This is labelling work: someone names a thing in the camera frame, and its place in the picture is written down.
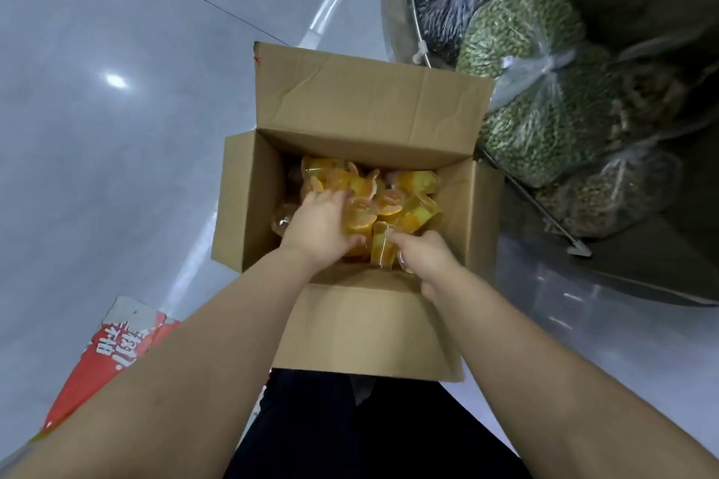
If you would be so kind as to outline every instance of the shiny floor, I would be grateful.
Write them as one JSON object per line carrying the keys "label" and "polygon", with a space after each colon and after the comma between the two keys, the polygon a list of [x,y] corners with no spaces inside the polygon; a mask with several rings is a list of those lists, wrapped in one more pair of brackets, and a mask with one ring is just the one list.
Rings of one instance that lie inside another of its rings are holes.
{"label": "shiny floor", "polygon": [[[118,294],[187,317],[252,42],[387,58],[379,0],[0,0],[0,457],[41,425]],[[645,302],[500,243],[500,288],[719,455],[719,309]],[[506,439],[473,381],[448,389]]]}

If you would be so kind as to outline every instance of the polished concrete floor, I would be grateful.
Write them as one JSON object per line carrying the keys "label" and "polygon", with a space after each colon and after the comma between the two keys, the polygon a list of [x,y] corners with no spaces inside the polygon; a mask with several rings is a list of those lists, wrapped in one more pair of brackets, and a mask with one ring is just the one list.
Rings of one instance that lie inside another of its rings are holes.
{"label": "polished concrete floor", "polygon": [[[0,457],[40,427],[114,297],[187,317],[252,43],[386,58],[379,0],[0,0]],[[500,243],[500,288],[719,455],[719,309],[640,301]],[[499,436],[473,381],[448,386]]]}

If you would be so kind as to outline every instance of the person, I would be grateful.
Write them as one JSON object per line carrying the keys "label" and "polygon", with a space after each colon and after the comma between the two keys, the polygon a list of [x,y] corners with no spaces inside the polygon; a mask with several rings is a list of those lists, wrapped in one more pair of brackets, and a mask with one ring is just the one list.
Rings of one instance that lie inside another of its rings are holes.
{"label": "person", "polygon": [[[279,248],[107,384],[10,477],[223,477],[267,379],[295,299],[316,273],[362,239],[340,230],[345,197],[344,192],[309,193]],[[719,462],[706,449],[460,266],[439,234],[395,232],[390,239],[421,278],[422,294],[452,330],[472,375],[533,477],[719,477]],[[278,390],[288,388],[291,383]],[[301,399],[292,405],[303,408]],[[422,405],[413,415],[420,417],[417,423],[423,420]],[[375,419],[381,420],[382,413]],[[340,428],[338,421],[335,416],[320,420]],[[306,426],[310,431],[311,424]],[[302,430],[296,435],[308,437]],[[290,450],[292,444],[312,452],[314,460],[309,462],[315,463],[357,453],[343,452],[336,444],[313,445],[311,439],[294,438],[282,446]],[[385,456],[391,455],[391,440],[385,444],[390,445]],[[472,452],[474,469],[464,472],[477,473],[485,466],[481,447],[465,449]],[[421,451],[413,458],[421,460],[432,448],[421,446]],[[488,471],[508,476],[502,470]]]}

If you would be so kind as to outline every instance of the pant leg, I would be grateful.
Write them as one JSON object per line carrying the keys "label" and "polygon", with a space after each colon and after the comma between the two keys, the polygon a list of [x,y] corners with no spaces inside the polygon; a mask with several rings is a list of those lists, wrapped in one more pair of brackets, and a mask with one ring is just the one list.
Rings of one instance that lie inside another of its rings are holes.
{"label": "pant leg", "polygon": [[225,479],[359,477],[355,408],[346,375],[274,369]]}
{"label": "pant leg", "polygon": [[439,383],[381,378],[357,408],[368,477],[530,478],[522,461]]}

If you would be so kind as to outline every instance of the hand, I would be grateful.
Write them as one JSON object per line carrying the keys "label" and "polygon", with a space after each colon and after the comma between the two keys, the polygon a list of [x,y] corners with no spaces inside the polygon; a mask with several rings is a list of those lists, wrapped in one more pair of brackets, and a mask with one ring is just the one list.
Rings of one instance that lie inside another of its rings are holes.
{"label": "hand", "polygon": [[446,273],[452,266],[459,266],[445,239],[437,231],[427,231],[416,237],[391,229],[388,239],[400,248],[402,259],[422,279],[422,295],[435,302],[439,296],[434,285],[437,275]]}
{"label": "hand", "polygon": [[310,259],[315,272],[319,272],[350,248],[363,244],[363,235],[342,233],[342,212],[352,193],[352,190],[308,193],[292,216],[280,248],[299,251]]}

